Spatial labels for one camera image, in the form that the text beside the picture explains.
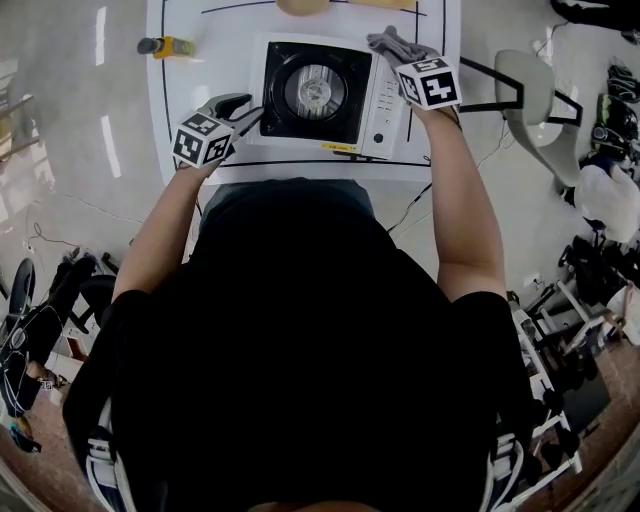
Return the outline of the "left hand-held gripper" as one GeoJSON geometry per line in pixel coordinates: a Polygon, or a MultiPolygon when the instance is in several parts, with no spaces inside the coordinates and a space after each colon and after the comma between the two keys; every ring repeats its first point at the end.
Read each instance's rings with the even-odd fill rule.
{"type": "Polygon", "coordinates": [[[256,107],[230,120],[251,99],[248,93],[230,93],[211,98],[189,111],[175,126],[173,157],[194,168],[224,159],[232,141],[244,137],[264,115],[264,108],[256,107]]]}

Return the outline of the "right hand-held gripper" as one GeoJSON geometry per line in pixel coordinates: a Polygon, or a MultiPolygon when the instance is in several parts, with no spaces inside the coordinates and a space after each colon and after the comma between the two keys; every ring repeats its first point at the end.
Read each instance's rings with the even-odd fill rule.
{"type": "Polygon", "coordinates": [[[404,98],[421,109],[461,104],[457,72],[447,57],[437,56],[404,64],[394,72],[404,98]]]}

